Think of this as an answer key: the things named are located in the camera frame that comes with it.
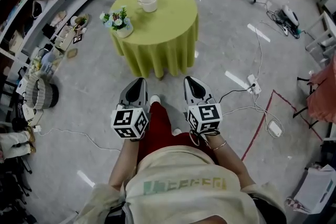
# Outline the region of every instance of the round table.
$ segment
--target round table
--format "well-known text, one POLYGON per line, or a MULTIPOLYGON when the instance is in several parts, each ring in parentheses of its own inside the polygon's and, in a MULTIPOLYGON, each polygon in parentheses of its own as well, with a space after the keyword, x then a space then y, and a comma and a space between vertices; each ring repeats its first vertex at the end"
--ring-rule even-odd
POLYGON ((157 10, 146 13, 137 0, 116 0, 111 10, 125 5, 134 27, 133 33, 120 38, 110 28, 119 55, 125 56, 136 77, 148 77, 154 68, 163 77, 163 68, 173 76, 186 73, 195 60, 198 13, 195 0, 157 0, 157 10))

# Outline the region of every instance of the woven basket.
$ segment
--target woven basket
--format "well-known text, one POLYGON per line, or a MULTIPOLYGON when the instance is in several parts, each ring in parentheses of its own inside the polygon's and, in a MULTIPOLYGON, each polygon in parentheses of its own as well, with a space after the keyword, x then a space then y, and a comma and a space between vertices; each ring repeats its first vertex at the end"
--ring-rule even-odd
POLYGON ((27 106, 33 109, 48 109, 57 104, 58 88, 38 76, 31 75, 26 88, 27 106))

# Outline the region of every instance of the red cloth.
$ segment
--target red cloth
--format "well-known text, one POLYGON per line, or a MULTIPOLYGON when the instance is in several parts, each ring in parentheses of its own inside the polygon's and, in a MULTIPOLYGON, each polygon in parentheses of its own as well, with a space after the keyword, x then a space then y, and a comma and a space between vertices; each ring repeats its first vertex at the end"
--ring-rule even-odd
POLYGON ((324 70, 312 75, 309 82, 319 84, 307 97, 309 116, 336 123, 336 54, 324 70))
MULTIPOLYGON (((140 140, 138 163, 148 154, 157 151, 167 146, 191 146, 198 148, 207 154, 215 163, 217 163, 216 156, 211 148, 209 148, 203 139, 200 139, 200 145, 196 146, 190 139, 189 133, 182 133, 177 136, 172 135, 172 127, 166 109, 158 102, 154 102, 150 109, 151 121, 149 123, 149 130, 146 131, 145 136, 140 140)), ((192 135, 194 141, 197 143, 197 137, 192 135)))

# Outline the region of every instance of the sneaker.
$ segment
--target sneaker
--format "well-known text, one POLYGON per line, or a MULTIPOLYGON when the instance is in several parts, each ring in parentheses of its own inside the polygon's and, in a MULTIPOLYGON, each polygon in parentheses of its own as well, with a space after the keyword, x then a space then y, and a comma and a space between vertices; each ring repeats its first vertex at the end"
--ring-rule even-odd
POLYGON ((36 153, 36 148, 30 143, 29 146, 30 146, 30 153, 36 153))
POLYGON ((149 103, 152 105, 154 102, 159 102, 159 104, 161 104, 161 100, 160 97, 158 95, 153 95, 150 100, 149 103))
POLYGON ((33 128, 30 127, 30 126, 28 126, 26 132, 28 132, 28 134, 29 134, 29 139, 28 139, 28 141, 31 142, 31 143, 32 143, 32 142, 35 142, 35 136, 34 136, 33 128))
POLYGON ((172 133, 174 136, 177 136, 179 134, 182 134, 182 131, 179 129, 179 128, 176 128, 173 133, 172 133))

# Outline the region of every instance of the brown shoe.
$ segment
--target brown shoe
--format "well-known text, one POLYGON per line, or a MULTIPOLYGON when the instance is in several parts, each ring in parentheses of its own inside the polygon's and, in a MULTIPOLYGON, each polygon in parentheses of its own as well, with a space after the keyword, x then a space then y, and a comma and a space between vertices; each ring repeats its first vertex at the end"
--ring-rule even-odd
POLYGON ((28 139, 28 141, 31 142, 31 143, 35 142, 35 136, 34 136, 33 128, 30 127, 30 126, 28 126, 27 127, 27 132, 29 133, 29 139, 28 139))
POLYGON ((30 143, 29 146, 30 146, 30 153, 36 153, 36 148, 30 143))

